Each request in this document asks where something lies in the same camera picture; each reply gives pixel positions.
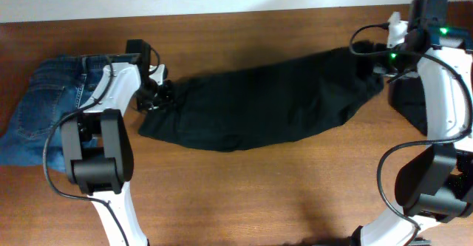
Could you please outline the black trousers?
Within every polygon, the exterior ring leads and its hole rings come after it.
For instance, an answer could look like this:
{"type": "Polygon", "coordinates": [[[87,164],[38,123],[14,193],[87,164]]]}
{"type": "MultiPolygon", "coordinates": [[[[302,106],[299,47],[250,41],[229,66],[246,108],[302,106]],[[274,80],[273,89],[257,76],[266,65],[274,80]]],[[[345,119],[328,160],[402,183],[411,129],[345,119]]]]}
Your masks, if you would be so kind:
{"type": "Polygon", "coordinates": [[[344,125],[384,88],[369,58],[341,47],[277,64],[188,78],[139,135],[208,151],[295,142],[344,125]]]}

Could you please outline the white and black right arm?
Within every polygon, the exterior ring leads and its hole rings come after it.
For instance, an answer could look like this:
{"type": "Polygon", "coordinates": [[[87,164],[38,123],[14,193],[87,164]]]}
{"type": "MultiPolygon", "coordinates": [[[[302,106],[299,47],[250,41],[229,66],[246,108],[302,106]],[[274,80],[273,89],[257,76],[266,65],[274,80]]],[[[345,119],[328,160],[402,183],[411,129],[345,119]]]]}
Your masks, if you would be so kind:
{"type": "Polygon", "coordinates": [[[472,214],[472,36],[446,25],[448,0],[413,0],[409,18],[394,12],[381,28],[388,30],[387,50],[402,73],[417,72],[426,103],[427,139],[402,143],[381,157],[376,172],[386,210],[358,227],[351,245],[427,245],[418,234],[472,214]],[[395,151],[425,146],[395,181],[395,202],[382,187],[384,162],[395,151]]]}

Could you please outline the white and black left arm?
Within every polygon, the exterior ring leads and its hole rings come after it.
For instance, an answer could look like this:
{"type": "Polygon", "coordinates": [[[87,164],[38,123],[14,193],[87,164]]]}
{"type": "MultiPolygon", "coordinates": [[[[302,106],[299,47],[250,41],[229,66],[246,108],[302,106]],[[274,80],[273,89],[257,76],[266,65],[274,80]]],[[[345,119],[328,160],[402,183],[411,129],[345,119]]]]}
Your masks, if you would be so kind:
{"type": "Polygon", "coordinates": [[[172,105],[171,82],[164,64],[152,65],[158,52],[142,39],[130,39],[122,55],[108,55],[102,77],[90,98],[52,127],[61,133],[67,179],[79,195],[66,194],[49,176],[48,154],[42,154],[47,184],[60,197],[91,202],[111,245],[148,245],[132,201],[134,156],[123,116],[135,100],[139,112],[172,105]]]}

